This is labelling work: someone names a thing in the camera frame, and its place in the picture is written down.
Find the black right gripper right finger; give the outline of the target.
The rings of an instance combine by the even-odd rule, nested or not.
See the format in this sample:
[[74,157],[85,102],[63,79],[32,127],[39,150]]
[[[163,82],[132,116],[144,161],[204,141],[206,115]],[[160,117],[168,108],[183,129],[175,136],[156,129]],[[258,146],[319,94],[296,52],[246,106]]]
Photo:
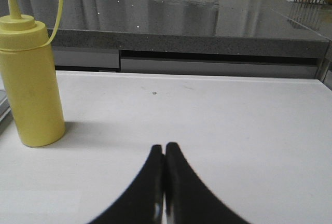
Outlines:
[[166,145],[164,178],[167,223],[248,223],[209,190],[177,143]]

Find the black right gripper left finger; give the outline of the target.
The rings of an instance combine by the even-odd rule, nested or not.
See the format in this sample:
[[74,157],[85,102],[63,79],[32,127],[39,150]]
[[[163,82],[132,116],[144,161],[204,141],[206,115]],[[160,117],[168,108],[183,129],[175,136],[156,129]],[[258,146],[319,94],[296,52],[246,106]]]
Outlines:
[[153,145],[141,170],[122,195],[91,223],[162,223],[161,145]]

